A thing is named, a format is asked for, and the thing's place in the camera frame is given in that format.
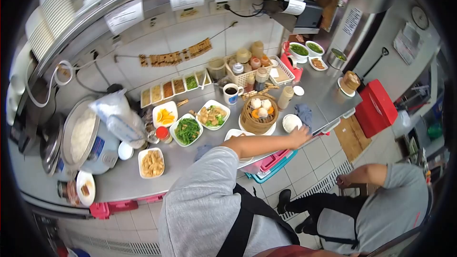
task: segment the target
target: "blue cloth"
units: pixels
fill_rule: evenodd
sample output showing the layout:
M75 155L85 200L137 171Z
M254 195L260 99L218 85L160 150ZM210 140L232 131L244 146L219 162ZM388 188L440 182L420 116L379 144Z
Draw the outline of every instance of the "blue cloth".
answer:
M313 131L311 130L311 121L313 119L313 113L308 105L296 104L295 115L300 117L300 120L303 122L303 124L309 127L309 132L312 133Z
M197 155L195 155L194 162L197 162L203 155L206 154L209 150L213 149L213 145L205 144L203 146L198 146L197 147Z

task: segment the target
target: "bamboo steamer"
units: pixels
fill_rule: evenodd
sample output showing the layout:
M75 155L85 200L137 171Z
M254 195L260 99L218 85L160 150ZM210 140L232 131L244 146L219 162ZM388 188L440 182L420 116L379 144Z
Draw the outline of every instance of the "bamboo steamer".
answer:
M268 99L271 102L271 107L273 108L273 113L269 114L266 118L255 118L252 116L252 108L251 108L251 100L252 99L260 99L265 100ZM251 133L256 135L265 134L268 129L270 129L273 124L278 119L279 109L278 105L274 100L269 99L265 95L254 95L244 103L243 109L241 110L241 125L243 128Z

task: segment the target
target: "metal shelf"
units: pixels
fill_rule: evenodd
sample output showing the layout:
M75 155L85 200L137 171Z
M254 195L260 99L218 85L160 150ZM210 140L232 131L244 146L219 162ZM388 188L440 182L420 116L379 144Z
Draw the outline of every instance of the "metal shelf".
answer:
M30 88L33 87L39 77L44 76L49 81L52 73L49 69L50 66L64 58L75 58L81 51L90 48L98 39L110 37L111 32L103 16L129 1L131 0L102 0L97 7L77 18L60 37L56 38L53 45L39 62L29 79ZM167 3L169 3L169 0L143 0L145 18L159 14L159 10L163 9ZM18 115L24 109L27 99L28 93L25 92L20 99L17 110Z

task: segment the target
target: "black shoe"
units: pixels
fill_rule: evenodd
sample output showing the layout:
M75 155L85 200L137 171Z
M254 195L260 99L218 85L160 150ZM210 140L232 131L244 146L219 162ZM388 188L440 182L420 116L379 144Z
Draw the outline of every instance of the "black shoe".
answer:
M297 225L295 227L295 233L302 233L303 232L303 228L305 228L306 226L310 226L313 224L313 219L311 218L311 216L308 216L302 223L300 223L299 225Z
M286 204L290 203L292 192L287 188L279 193L278 214L286 213Z

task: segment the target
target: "hand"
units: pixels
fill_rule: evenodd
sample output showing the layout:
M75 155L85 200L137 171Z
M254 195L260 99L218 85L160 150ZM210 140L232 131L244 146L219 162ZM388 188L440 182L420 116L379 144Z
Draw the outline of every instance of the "hand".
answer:
M347 176L346 175L338 175L336 177L336 184L338 185L338 187L340 189L345 189L349 185L351 185L351 183L347 180Z
M308 133L309 128L302 126L300 129L295 127L294 130L289 134L288 138L290 140L289 149L295 150L300 148L303 144L309 141L313 135Z

